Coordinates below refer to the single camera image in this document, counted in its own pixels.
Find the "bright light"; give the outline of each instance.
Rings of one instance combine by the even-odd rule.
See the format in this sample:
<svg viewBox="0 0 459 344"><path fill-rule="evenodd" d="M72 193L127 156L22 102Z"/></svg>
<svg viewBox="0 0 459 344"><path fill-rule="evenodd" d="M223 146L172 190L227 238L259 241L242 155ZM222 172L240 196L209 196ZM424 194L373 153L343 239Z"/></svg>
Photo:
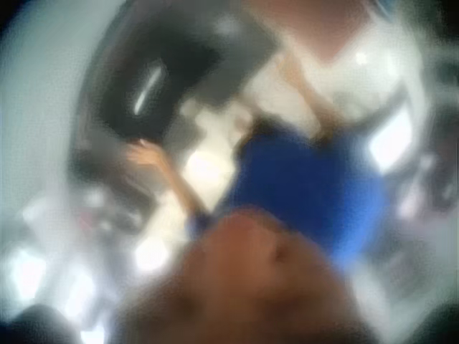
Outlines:
<svg viewBox="0 0 459 344"><path fill-rule="evenodd" d="M356 53L356 61L358 65L366 65L368 63L368 58L363 52Z"/></svg>
<svg viewBox="0 0 459 344"><path fill-rule="evenodd" d="M136 101L136 106L134 107L134 114L138 115L138 112L141 110L143 103L145 102L146 96L151 91L151 88L159 81L160 77L163 74L163 67L161 65L156 66L151 72L151 76L148 79L148 82L144 89L142 90L141 95L138 97Z"/></svg>
<svg viewBox="0 0 459 344"><path fill-rule="evenodd" d="M171 252L164 242L157 238L148 238L138 245L136 249L137 268L143 272L155 272L160 270L167 263Z"/></svg>
<svg viewBox="0 0 459 344"><path fill-rule="evenodd" d="M103 344L105 341L105 331L102 326L97 326L92 331L81 331L80 337L84 344Z"/></svg>
<svg viewBox="0 0 459 344"><path fill-rule="evenodd" d="M45 271L46 262L43 259L34 257L25 250L19 251L13 262L11 278L22 302L35 298Z"/></svg>
<svg viewBox="0 0 459 344"><path fill-rule="evenodd" d="M79 271L75 283L70 290L70 296L65 305L65 315L69 320L78 321L84 311L89 308L95 296L95 285L91 277Z"/></svg>
<svg viewBox="0 0 459 344"><path fill-rule="evenodd" d="M421 209L425 197L419 184L410 187L409 192L404 196L398 207L398 215L402 219L413 219Z"/></svg>
<svg viewBox="0 0 459 344"><path fill-rule="evenodd" d="M399 77L399 70L397 68L397 64L394 62L394 58L392 57L392 54L388 52L386 54L386 66L387 66L387 72L392 78Z"/></svg>
<svg viewBox="0 0 459 344"><path fill-rule="evenodd" d="M102 186L92 187L86 191L86 204L91 208L100 208L104 204L105 194Z"/></svg>
<svg viewBox="0 0 459 344"><path fill-rule="evenodd" d="M190 155L185 169L193 179L205 180L207 183L218 183L226 166L210 154L196 150Z"/></svg>
<svg viewBox="0 0 459 344"><path fill-rule="evenodd" d="M382 173L387 172L403 155L412 142L412 125L408 106L403 105L399 113L370 140L369 150Z"/></svg>

